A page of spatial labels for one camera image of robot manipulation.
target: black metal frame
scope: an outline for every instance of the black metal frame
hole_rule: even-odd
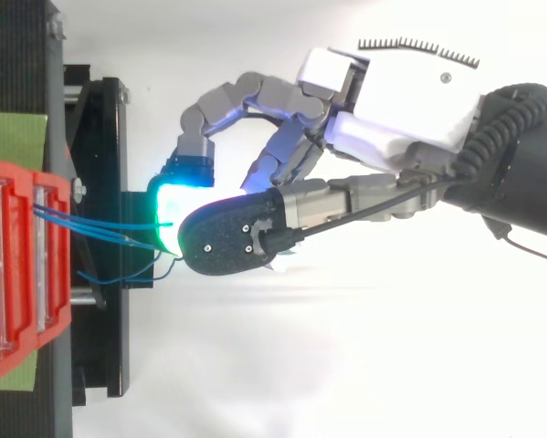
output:
[[[57,11],[49,0],[0,0],[0,112],[47,114],[44,169],[69,178],[62,44],[47,33]],[[0,391],[0,438],[70,438],[71,392],[67,329],[38,352],[33,392]]]
[[[66,66],[69,86],[82,86],[75,103],[67,103],[67,141],[77,175],[87,195],[75,204],[84,217],[115,223],[152,221],[145,193],[127,193],[126,118],[121,101],[124,86],[116,78],[89,81],[84,66]],[[147,240],[144,236],[134,235]],[[96,304],[72,308],[73,404],[86,404],[86,388],[106,387],[121,397],[130,384],[129,291],[122,283],[90,284],[76,270],[98,278],[123,277],[153,260],[153,252],[111,245],[74,235],[72,286],[92,290]],[[153,277],[150,268],[148,277]],[[151,287],[152,283],[138,287]]]

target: red plastic bin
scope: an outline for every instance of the red plastic bin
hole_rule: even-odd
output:
[[[0,378],[37,346],[33,176],[0,162]]]

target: robotic hand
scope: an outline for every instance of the robotic hand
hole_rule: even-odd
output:
[[[310,235],[411,218],[442,200],[486,216],[497,238],[510,224],[547,235],[547,88],[483,97],[478,66],[414,39],[364,40],[355,53],[313,49],[296,84],[246,73],[206,93],[182,115],[184,132],[150,191],[213,186],[210,137],[238,120],[259,117],[278,130],[249,169],[247,194],[184,220],[185,262],[234,274]],[[304,180],[325,150],[381,173]]]

